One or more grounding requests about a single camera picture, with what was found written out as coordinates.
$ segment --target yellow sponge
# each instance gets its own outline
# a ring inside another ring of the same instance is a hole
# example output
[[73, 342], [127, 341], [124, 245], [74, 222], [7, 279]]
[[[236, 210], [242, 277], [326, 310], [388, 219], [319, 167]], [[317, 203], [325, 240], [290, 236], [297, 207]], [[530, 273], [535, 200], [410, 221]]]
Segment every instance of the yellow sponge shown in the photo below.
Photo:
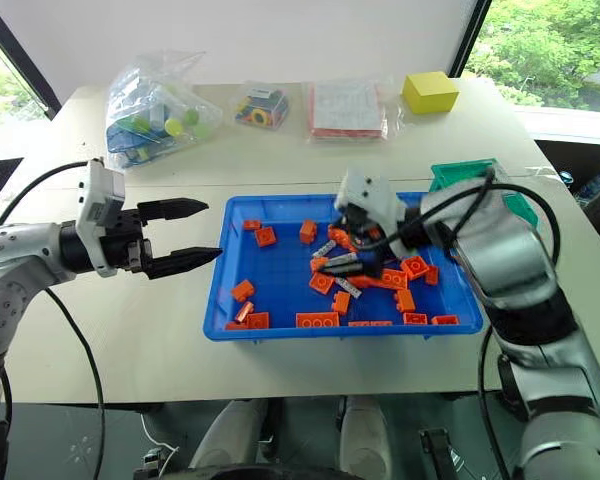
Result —
[[407, 75], [402, 97], [413, 113], [449, 112], [458, 97], [458, 89], [443, 72]]

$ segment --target floor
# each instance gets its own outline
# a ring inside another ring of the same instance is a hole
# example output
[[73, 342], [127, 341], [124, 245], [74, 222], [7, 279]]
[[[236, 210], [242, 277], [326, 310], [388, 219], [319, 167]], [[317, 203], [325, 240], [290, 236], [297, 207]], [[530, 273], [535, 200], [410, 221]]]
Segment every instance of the floor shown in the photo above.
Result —
[[[285, 400], [278, 461], [290, 464], [335, 467], [338, 431], [337, 397]], [[429, 459], [422, 453], [418, 431], [445, 427], [453, 448], [464, 460], [460, 480], [500, 478], [487, 443], [475, 395], [454, 401], [438, 394], [379, 397], [389, 425], [395, 479], [434, 479]], [[147, 425], [158, 441], [180, 446], [175, 467], [186, 467], [206, 429], [225, 402], [165, 404], [146, 414]], [[515, 464], [523, 425], [494, 399], [489, 405], [497, 435], [509, 466]], [[45, 478], [90, 479], [95, 460], [98, 417], [93, 409], [16, 404], [10, 435], [8, 480]], [[102, 480], [131, 478], [152, 448], [135, 412], [108, 411], [107, 439]]]

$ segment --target green container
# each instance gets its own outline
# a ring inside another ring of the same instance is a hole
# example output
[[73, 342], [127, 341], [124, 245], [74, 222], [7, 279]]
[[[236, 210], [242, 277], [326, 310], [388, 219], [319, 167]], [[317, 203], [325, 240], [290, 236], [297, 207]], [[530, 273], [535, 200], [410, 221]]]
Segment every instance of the green container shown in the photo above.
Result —
[[[435, 178], [429, 191], [435, 192], [462, 180], [484, 177], [487, 167], [490, 166], [493, 166], [496, 171], [496, 181], [509, 181], [509, 177], [495, 158], [473, 162], [441, 163], [431, 166]], [[504, 203], [513, 213], [524, 218], [534, 227], [538, 226], [538, 216], [520, 193], [505, 193]]]

